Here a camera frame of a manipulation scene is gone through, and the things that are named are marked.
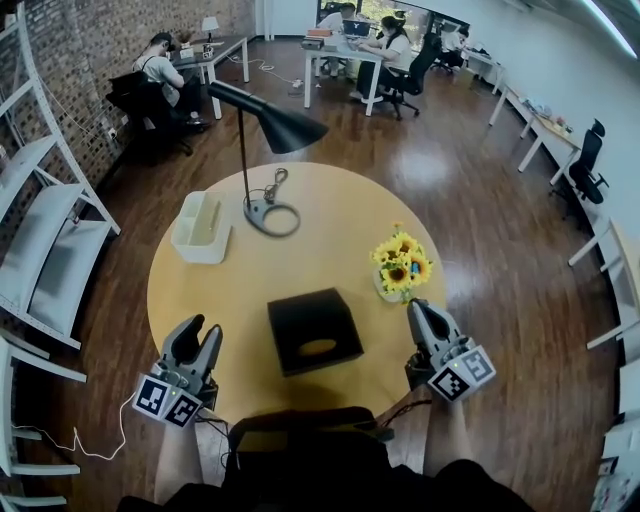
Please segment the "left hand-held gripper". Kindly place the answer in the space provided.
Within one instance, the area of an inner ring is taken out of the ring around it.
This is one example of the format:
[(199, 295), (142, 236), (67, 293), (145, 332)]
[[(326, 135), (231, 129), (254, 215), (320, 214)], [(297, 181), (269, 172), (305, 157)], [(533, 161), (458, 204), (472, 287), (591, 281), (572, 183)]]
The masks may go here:
[[(215, 405), (218, 385), (210, 371), (220, 353), (223, 331), (214, 325), (200, 345), (198, 334), (204, 320), (203, 314), (191, 316), (166, 337), (161, 359), (138, 381), (132, 400), (134, 410), (182, 429), (200, 409)], [(193, 364), (196, 370), (183, 367)]]

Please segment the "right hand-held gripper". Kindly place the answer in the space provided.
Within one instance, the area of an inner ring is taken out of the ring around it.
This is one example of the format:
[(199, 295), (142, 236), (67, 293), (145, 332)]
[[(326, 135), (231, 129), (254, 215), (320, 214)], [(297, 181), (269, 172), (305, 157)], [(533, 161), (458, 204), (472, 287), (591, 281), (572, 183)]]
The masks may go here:
[(407, 306), (411, 336), (416, 346), (449, 343), (442, 350), (419, 350), (405, 366), (411, 389), (431, 388), (449, 403), (460, 402), (496, 376), (496, 369), (481, 345), (460, 337), (452, 315), (426, 300), (411, 299)]

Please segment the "black tissue box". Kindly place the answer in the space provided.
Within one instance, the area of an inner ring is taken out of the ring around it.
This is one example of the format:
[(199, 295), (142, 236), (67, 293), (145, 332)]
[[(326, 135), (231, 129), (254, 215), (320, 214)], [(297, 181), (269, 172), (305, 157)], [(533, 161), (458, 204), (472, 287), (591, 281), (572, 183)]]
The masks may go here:
[(334, 288), (267, 305), (282, 373), (299, 375), (364, 354), (351, 310)]

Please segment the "person's left forearm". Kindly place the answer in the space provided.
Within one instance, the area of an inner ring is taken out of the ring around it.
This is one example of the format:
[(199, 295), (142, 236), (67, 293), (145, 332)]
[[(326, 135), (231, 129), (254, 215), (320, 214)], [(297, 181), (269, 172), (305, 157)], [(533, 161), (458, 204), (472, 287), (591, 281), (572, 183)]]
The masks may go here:
[(182, 487), (203, 484), (195, 422), (184, 428), (167, 425), (159, 454), (154, 501), (164, 505)]

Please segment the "sunflowers in white pot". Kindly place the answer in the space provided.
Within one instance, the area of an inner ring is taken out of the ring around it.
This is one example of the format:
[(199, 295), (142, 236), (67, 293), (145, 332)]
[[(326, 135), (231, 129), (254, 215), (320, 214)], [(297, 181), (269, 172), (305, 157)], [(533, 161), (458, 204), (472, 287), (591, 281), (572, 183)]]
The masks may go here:
[(383, 300), (408, 304), (416, 289), (429, 282), (434, 262), (401, 222), (394, 223), (393, 228), (393, 234), (370, 253), (373, 281)]

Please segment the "low white metal shelf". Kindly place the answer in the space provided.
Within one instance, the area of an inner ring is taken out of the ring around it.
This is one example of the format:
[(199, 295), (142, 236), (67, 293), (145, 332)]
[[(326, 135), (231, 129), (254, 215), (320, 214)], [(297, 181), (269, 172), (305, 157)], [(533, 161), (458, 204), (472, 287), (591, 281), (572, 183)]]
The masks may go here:
[(66, 368), (49, 360), (44, 351), (33, 348), (15, 336), (0, 334), (0, 470), (7, 477), (15, 476), (74, 476), (80, 473), (76, 464), (39, 465), (17, 462), (13, 457), (14, 439), (40, 441), (42, 433), (35, 427), (18, 428), (12, 423), (12, 393), (14, 364), (27, 364), (33, 368), (68, 380), (85, 383), (84, 373)]

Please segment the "tall white metal shelf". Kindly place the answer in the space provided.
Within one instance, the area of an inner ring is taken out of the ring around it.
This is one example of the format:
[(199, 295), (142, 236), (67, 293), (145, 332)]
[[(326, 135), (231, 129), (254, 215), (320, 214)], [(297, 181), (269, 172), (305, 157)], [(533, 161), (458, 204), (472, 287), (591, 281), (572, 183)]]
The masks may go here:
[(17, 46), (17, 74), (8, 95), (0, 93), (0, 121), (15, 108), (35, 103), (46, 126), (30, 142), (14, 136), (18, 149), (0, 159), (0, 223), (29, 183), (36, 191), (22, 220), (0, 250), (0, 312), (73, 349), (81, 343), (74, 325), (87, 284), (107, 239), (121, 229), (99, 199), (64, 139), (36, 69), (25, 3), (0, 30), (0, 45)]

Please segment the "person's black clothing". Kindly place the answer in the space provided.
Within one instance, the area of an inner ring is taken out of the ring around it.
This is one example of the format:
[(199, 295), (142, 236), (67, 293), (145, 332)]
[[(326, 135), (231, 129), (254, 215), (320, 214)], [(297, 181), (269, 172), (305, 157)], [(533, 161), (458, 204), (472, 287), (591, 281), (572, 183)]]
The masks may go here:
[(258, 494), (238, 485), (186, 484), (166, 503), (123, 497), (115, 512), (535, 512), (479, 464), (457, 460), (436, 476), (404, 465), (371, 483), (327, 483)]

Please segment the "white desk with wooden top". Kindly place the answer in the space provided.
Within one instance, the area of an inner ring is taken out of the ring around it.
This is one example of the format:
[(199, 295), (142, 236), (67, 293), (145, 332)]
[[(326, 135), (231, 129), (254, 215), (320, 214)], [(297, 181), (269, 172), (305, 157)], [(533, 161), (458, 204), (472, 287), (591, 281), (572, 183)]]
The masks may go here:
[(596, 247), (606, 235), (611, 235), (614, 239), (618, 254), (610, 262), (605, 262), (600, 267), (600, 272), (605, 273), (618, 263), (622, 265), (622, 275), (626, 278), (630, 288), (632, 304), (635, 308), (635, 317), (627, 322), (622, 322), (617, 327), (588, 342), (586, 344), (588, 350), (592, 350), (611, 339), (620, 341), (624, 338), (624, 334), (627, 331), (640, 325), (640, 240), (628, 236), (624, 230), (610, 218), (606, 223), (606, 227), (601, 232), (595, 234), (568, 260), (568, 265), (574, 267), (584, 256)]

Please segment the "black desk lamp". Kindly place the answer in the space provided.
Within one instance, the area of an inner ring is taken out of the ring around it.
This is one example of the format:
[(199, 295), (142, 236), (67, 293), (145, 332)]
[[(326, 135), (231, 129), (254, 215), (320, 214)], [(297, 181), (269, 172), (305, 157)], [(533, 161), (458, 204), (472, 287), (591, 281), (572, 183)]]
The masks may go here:
[[(218, 80), (207, 86), (207, 93), (211, 98), (218, 99), (234, 107), (237, 111), (244, 182), (242, 209), (247, 222), (257, 231), (271, 238), (284, 238), (292, 235), (300, 227), (300, 213), (294, 206), (276, 199), (280, 185), (288, 176), (287, 169), (278, 168), (275, 171), (274, 182), (261, 190), (263, 193), (261, 198), (253, 199), (251, 197), (244, 117), (249, 114), (257, 119), (271, 152), (277, 155), (302, 150), (318, 142), (328, 133), (328, 127), (302, 113), (281, 108), (254, 94)], [(294, 226), (284, 232), (274, 231), (266, 226), (267, 217), (279, 210), (292, 214), (295, 220)]]

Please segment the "black office chair with jacket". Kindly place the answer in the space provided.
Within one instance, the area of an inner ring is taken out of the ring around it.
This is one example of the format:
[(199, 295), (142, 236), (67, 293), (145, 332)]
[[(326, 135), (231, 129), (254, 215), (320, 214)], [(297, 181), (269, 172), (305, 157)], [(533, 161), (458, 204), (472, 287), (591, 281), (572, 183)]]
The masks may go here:
[(106, 99), (122, 110), (132, 123), (138, 149), (155, 160), (161, 151), (179, 149), (186, 156), (193, 148), (185, 140), (189, 132), (186, 116), (166, 100), (161, 83), (150, 81), (142, 72), (133, 72), (109, 80)]

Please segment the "black swivel office chair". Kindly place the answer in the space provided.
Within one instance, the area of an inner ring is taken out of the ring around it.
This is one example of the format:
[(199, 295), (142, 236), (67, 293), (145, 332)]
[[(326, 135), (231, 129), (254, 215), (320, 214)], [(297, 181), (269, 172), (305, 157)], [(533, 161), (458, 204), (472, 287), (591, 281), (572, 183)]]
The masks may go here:
[(399, 62), (384, 62), (385, 72), (382, 73), (383, 79), (378, 79), (378, 92), (383, 103), (393, 106), (398, 121), (402, 119), (401, 107), (411, 109), (415, 117), (420, 114), (419, 108), (408, 103), (405, 95), (420, 96), (423, 93), (425, 76), (438, 58), (441, 46), (438, 35), (426, 34), (420, 52), (407, 67), (402, 67)]

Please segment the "white office desk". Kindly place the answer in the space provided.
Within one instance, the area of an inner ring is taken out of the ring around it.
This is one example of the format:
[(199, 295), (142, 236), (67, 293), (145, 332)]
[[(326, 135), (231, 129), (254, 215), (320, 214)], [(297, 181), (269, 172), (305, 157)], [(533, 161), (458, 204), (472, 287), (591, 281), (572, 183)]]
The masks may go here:
[(342, 59), (355, 59), (363, 62), (372, 62), (374, 71), (372, 74), (369, 95), (361, 102), (366, 106), (365, 115), (372, 115), (373, 106), (376, 103), (377, 86), (383, 59), (370, 52), (355, 50), (349, 46), (344, 36), (330, 36), (324, 39), (321, 48), (305, 48), (305, 69), (304, 69), (304, 108), (311, 106), (312, 78), (319, 75), (319, 60), (325, 57), (335, 57)]

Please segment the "dark desk with white legs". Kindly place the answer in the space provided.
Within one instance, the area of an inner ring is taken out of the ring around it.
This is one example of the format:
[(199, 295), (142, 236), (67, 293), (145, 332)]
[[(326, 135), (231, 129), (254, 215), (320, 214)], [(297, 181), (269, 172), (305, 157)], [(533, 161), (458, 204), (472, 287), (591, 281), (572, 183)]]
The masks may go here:
[(242, 66), (242, 82), (250, 82), (248, 64), (248, 38), (246, 36), (221, 36), (208, 42), (206, 38), (190, 42), (187, 56), (182, 56), (182, 50), (177, 49), (171, 54), (170, 61), (177, 70), (195, 69), (200, 82), (208, 86), (217, 79), (216, 67), (230, 61), (232, 56), (239, 55), (236, 64)]

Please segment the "ceiling light strip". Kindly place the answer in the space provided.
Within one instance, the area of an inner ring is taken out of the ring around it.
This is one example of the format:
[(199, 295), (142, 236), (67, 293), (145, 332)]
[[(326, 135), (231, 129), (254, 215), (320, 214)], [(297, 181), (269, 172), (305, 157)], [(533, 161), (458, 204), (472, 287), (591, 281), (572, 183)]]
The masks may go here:
[(594, 0), (580, 0), (582, 4), (589, 10), (604, 29), (613, 37), (616, 43), (629, 55), (636, 57), (636, 53), (630, 43), (622, 35), (612, 20), (604, 13), (604, 11), (596, 4)]

